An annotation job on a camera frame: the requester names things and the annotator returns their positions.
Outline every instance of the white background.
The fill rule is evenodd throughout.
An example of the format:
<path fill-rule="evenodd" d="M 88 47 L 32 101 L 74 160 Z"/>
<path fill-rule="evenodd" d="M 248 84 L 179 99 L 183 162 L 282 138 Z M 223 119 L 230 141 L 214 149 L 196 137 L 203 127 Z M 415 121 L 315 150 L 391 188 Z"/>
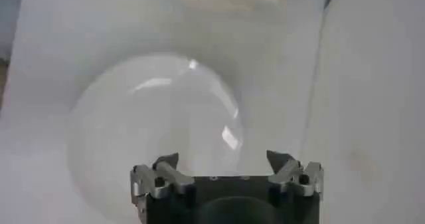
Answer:
<path fill-rule="evenodd" d="M 280 108 L 292 111 L 283 120 L 282 145 L 305 138 L 301 159 L 319 160 L 326 168 L 324 223 L 425 220 L 424 6 L 425 0 L 333 0 L 309 109 L 314 65 L 305 61 L 313 60 L 315 45 L 306 44 L 310 39 L 303 31 L 291 37 L 299 37 L 297 42 L 287 41 L 293 39 L 285 34 L 283 50 L 291 58 L 275 69 L 283 78 L 264 85 L 275 89 L 282 84 Z M 64 168 L 66 115 L 96 75 L 139 52 L 146 40 L 140 31 L 149 33 L 140 30 L 140 23 L 157 14 L 142 16 L 142 10 L 139 0 L 23 0 L 0 120 L 2 223 L 116 221 L 73 194 L 77 190 Z M 316 19 L 304 22 L 312 16 Z M 314 33 L 320 18 L 304 16 L 302 26 Z M 309 59 L 297 59 L 297 53 Z M 213 68 L 231 87 L 242 87 L 232 84 L 234 71 L 226 63 Z M 288 84 L 303 85 L 294 90 Z M 266 121 L 270 111 L 259 110 L 258 116 Z M 279 136 L 271 132 L 272 138 Z M 265 137 L 247 145 L 249 156 L 280 148 Z M 265 166 L 263 157 L 248 164 L 242 156 L 242 162 L 247 162 L 244 171 Z"/>

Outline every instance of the white table surface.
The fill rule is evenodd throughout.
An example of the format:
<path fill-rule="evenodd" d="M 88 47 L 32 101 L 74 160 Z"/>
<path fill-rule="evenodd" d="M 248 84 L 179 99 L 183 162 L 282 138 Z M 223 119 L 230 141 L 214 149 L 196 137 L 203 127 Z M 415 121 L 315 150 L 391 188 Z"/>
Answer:
<path fill-rule="evenodd" d="M 161 13 L 146 14 L 139 2 L 23 0 L 0 119 L 2 223 L 115 223 L 88 205 L 71 184 L 64 153 L 66 119 L 96 75 L 127 56 L 155 49 L 140 36 L 149 32 L 141 23 Z M 307 134 L 303 125 L 314 65 L 299 60 L 313 60 L 316 40 L 299 32 L 293 35 L 297 42 L 282 43 L 290 57 L 277 71 L 283 78 L 266 85 L 303 84 L 295 90 L 283 86 L 278 97 L 281 108 L 292 111 L 282 127 L 282 141 L 302 141 L 305 136 L 302 160 L 319 160 L 326 167 L 324 223 L 425 220 L 423 6 L 425 0 L 333 0 Z M 310 23 L 316 29 L 317 21 L 304 26 Z M 209 65 L 231 87 L 242 87 L 229 78 L 234 70 L 226 73 L 220 69 L 223 64 Z M 236 97 L 241 100 L 249 93 L 236 91 Z M 265 120 L 270 114 L 259 116 Z M 273 138 L 279 136 L 272 132 Z M 280 146 L 263 143 L 247 144 L 245 155 Z M 258 158 L 244 170 L 258 173 L 264 166 Z"/>
<path fill-rule="evenodd" d="M 267 149 L 299 155 L 323 0 L 286 3 L 281 25 L 200 16 L 165 0 L 23 0 L 0 119 L 0 222 L 138 222 L 130 202 L 82 195 L 66 162 L 74 103 L 134 55 L 177 51 L 223 78 L 246 131 L 241 173 L 270 173 Z"/>

